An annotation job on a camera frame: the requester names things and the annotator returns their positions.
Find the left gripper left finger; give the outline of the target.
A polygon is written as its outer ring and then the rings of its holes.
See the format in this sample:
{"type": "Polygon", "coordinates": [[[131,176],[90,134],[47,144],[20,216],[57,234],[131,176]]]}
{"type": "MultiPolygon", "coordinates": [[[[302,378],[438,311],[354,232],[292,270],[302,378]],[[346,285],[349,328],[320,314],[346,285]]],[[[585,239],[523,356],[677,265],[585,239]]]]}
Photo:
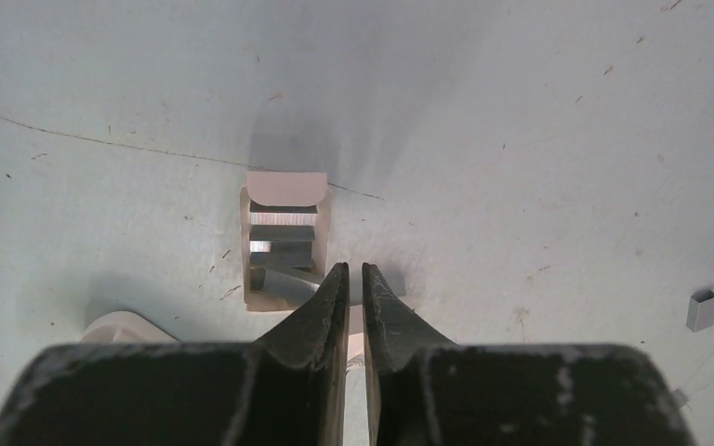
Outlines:
{"type": "Polygon", "coordinates": [[[23,370],[0,445],[338,445],[350,274],[249,343],[68,344],[23,370]]]}

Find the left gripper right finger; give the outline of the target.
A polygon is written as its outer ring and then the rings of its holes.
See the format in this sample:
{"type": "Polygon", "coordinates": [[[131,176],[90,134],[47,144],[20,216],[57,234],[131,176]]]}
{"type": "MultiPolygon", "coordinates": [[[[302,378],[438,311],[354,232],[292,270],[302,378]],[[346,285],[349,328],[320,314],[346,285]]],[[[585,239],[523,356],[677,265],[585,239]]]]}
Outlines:
{"type": "Polygon", "coordinates": [[[615,344],[462,346],[364,264],[374,445],[692,445],[650,358],[615,344]]]}

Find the staple tray box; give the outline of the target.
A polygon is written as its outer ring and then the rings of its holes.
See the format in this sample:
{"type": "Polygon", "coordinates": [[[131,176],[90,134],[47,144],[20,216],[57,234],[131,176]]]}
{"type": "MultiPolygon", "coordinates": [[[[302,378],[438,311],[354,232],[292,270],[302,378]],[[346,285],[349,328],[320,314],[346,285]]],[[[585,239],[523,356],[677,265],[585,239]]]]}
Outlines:
{"type": "Polygon", "coordinates": [[[324,280],[333,194],[323,172],[249,171],[240,190],[245,308],[291,311],[324,280]]]}

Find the white stapler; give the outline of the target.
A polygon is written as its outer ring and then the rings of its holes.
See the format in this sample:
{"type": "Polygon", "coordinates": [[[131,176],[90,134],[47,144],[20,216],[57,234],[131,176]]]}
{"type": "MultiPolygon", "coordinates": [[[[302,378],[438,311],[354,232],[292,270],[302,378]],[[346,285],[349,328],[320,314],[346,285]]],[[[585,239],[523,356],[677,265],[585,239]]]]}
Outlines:
{"type": "Polygon", "coordinates": [[[84,344],[174,343],[177,339],[131,311],[114,311],[92,321],[81,338],[84,344]]]}

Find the grey staple strip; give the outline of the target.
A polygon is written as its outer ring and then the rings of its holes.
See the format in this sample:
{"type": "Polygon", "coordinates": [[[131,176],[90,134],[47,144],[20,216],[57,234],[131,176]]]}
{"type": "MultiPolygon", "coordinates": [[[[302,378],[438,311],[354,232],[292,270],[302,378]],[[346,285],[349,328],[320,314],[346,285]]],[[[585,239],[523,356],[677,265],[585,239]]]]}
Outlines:
{"type": "Polygon", "coordinates": [[[689,299],[686,327],[700,332],[714,325],[714,291],[709,288],[695,292],[689,299]]]}

